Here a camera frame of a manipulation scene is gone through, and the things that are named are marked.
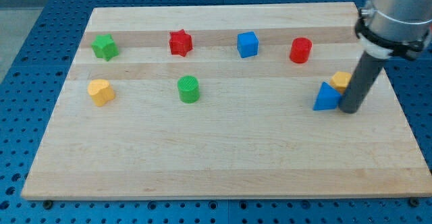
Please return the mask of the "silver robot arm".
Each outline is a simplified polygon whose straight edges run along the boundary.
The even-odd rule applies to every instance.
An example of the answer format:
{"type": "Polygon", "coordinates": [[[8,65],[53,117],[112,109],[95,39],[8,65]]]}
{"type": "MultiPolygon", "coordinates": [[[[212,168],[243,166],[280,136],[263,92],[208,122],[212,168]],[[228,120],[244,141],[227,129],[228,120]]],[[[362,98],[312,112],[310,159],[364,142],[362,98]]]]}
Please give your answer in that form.
{"type": "Polygon", "coordinates": [[[414,61],[431,42],[431,0],[367,0],[354,30],[370,56],[414,61]]]}

